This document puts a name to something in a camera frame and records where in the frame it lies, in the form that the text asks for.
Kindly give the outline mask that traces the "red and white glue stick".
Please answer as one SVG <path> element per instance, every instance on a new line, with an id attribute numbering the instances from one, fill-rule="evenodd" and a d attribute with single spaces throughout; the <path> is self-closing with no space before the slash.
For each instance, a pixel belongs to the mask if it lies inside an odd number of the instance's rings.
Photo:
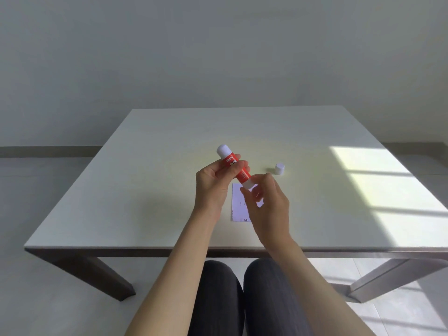
<path id="1" fill-rule="evenodd" d="M 221 158 L 222 165 L 226 168 L 229 168 L 239 161 L 239 157 L 237 157 L 226 144 L 220 145 L 216 152 Z M 255 183 L 251 180 L 251 175 L 249 174 L 249 171 L 247 171 L 246 167 L 244 167 L 238 175 L 236 175 L 236 179 L 246 190 L 252 190 L 255 186 Z"/>

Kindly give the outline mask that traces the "person's right forearm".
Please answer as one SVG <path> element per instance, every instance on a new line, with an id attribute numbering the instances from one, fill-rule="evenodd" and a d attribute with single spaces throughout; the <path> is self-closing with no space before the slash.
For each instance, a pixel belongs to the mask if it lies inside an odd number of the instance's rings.
<path id="1" fill-rule="evenodd" d="M 288 278 L 315 336 L 376 336 L 291 237 L 262 244 Z"/>

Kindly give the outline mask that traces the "person's left forearm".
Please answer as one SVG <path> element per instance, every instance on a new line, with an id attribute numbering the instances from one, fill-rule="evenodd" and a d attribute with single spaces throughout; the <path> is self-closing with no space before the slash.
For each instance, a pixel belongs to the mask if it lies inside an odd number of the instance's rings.
<path id="1" fill-rule="evenodd" d="M 194 208 L 125 336 L 187 336 L 210 238 L 221 212 Z"/>

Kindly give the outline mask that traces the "white paper slip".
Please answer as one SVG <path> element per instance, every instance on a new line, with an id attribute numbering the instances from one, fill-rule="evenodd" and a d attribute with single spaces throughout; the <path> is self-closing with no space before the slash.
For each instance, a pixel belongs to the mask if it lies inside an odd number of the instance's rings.
<path id="1" fill-rule="evenodd" d="M 232 222 L 251 222 L 245 198 L 241 192 L 241 184 L 232 184 Z"/>

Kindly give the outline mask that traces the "dark grey trousers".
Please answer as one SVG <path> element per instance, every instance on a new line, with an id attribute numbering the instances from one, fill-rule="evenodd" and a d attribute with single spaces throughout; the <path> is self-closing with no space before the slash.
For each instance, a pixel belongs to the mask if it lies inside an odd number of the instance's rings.
<path id="1" fill-rule="evenodd" d="M 285 274 L 256 259 L 243 285 L 223 262 L 204 263 L 188 336 L 314 336 Z"/>

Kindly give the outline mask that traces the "person's left hand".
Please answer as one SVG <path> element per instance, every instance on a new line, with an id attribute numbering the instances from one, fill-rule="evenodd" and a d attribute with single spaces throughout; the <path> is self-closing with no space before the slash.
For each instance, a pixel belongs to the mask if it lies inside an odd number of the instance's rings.
<path id="1" fill-rule="evenodd" d="M 227 198 L 228 187 L 236 175 L 249 163 L 240 159 L 231 166 L 232 179 L 214 179 L 214 162 L 196 173 L 196 193 L 193 212 L 215 224 L 220 218 L 222 207 Z"/>

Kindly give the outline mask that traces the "white table with dark legs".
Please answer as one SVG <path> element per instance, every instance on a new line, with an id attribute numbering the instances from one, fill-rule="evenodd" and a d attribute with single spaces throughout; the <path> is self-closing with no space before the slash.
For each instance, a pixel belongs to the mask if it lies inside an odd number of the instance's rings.
<path id="1" fill-rule="evenodd" d="M 253 173 L 278 162 L 290 234 L 309 258 L 389 258 L 344 294 L 364 303 L 448 267 L 448 208 L 342 106 L 135 109 L 25 243 L 123 301 L 99 257 L 168 257 L 195 173 L 227 144 Z"/>

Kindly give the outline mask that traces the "person's right hand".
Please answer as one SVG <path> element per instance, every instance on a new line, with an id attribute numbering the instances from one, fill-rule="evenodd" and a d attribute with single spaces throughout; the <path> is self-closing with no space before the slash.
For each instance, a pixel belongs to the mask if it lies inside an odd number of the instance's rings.
<path id="1" fill-rule="evenodd" d="M 292 242 L 289 231 L 289 200 L 272 174 L 251 176 L 255 186 L 262 188 L 262 201 L 257 208 L 247 208 L 254 230 L 270 253 Z"/>

